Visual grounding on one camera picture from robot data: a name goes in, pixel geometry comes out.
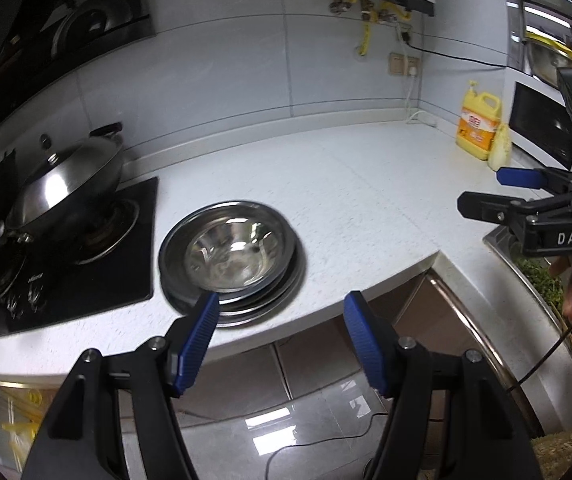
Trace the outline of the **stainless steel plate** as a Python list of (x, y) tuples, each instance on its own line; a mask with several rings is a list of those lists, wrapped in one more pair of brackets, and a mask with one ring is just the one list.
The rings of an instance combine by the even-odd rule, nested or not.
[(249, 200), (200, 208), (164, 237), (158, 254), (162, 285), (191, 304), (201, 292), (216, 292), (235, 304), (286, 273), (297, 236), (276, 209)]
[[(162, 261), (165, 255), (167, 255), (167, 243), (163, 242), (158, 252), (157, 263), (164, 299), (179, 316), (186, 316), (195, 303), (187, 304), (176, 298), (172, 294), (170, 286), (164, 283)], [(220, 296), (220, 321), (217, 322), (217, 326), (220, 328), (232, 328), (251, 324), (259, 318), (264, 318), (280, 310), (288, 301), (288, 298), (299, 290), (306, 266), (307, 260), (305, 260), (303, 245), (301, 240), (296, 240), (295, 249), (287, 269), (275, 284), (270, 284), (265, 289), (230, 304), (224, 304), (223, 296)]]

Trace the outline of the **yellow detergent bottle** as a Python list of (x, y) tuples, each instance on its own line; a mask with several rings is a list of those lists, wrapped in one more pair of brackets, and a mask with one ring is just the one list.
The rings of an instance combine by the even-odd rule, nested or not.
[(469, 81), (462, 100), (456, 144), (477, 159), (487, 160), (502, 118), (502, 100), (495, 94), (479, 92), (477, 84)]

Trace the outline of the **beige wall socket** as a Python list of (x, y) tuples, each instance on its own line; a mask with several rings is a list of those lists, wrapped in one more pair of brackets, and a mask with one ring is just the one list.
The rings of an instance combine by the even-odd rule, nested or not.
[(419, 69), (419, 58), (394, 52), (389, 54), (388, 72), (391, 76), (417, 77)]

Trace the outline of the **black wok with lid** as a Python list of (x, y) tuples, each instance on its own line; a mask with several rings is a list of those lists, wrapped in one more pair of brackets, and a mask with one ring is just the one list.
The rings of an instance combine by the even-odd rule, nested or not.
[(122, 122), (92, 130), (80, 142), (56, 151), (42, 134), (46, 159), (24, 181), (2, 223), (0, 246), (31, 243), (76, 230), (91, 208), (111, 196), (124, 164)]

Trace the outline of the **yellow bag under counter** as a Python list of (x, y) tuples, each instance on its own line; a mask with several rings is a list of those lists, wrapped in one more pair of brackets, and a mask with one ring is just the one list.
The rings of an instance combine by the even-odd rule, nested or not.
[(1, 427), (9, 437), (9, 445), (16, 465), (22, 469), (57, 391), (38, 388), (3, 388), (2, 393), (6, 396), (7, 415)]

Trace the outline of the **small stainless steel bowl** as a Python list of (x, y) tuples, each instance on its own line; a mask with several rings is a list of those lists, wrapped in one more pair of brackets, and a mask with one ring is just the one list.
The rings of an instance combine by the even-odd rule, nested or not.
[(274, 221), (221, 218), (197, 232), (186, 249), (184, 266), (200, 288), (232, 294), (273, 278), (287, 252), (286, 235)]

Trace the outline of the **black gas stove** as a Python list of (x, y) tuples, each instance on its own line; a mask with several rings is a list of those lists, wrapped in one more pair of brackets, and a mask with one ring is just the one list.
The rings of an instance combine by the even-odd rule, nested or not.
[(158, 186), (115, 192), (100, 218), (55, 245), (0, 246), (0, 337), (150, 299)]

